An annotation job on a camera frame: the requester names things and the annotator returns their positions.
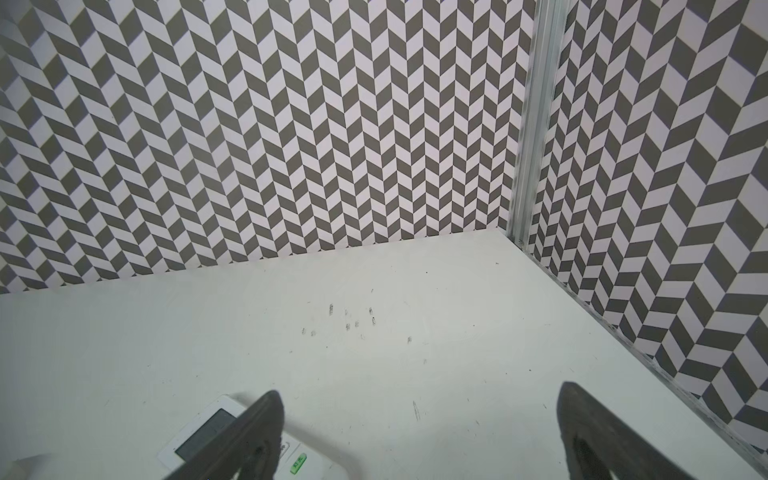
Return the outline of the white remote with display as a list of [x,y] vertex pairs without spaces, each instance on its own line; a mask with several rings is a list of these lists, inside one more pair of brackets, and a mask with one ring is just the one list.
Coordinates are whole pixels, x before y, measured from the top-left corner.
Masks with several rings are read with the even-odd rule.
[[[158,459],[176,470],[239,417],[246,407],[222,395],[198,413],[160,451]],[[287,432],[281,434],[276,479],[348,479],[348,474],[327,456]]]

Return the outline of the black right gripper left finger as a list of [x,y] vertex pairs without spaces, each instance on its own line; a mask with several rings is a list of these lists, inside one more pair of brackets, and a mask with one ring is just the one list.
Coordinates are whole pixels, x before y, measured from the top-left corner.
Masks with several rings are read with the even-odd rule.
[[278,469],[284,422],[279,392],[268,391],[166,479],[272,480]]

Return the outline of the aluminium right corner post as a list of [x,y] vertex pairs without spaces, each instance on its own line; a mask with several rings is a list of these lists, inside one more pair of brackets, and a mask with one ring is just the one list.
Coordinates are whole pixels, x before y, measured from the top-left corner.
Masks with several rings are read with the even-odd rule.
[[569,3],[536,3],[535,24],[522,109],[519,153],[512,184],[508,238],[521,250],[528,248],[533,207],[549,128],[556,73],[565,33]]

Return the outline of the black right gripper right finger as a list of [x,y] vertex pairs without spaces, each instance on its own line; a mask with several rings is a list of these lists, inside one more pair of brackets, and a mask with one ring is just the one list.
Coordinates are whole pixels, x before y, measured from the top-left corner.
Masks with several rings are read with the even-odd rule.
[[689,479],[575,382],[561,385],[556,408],[571,479]]

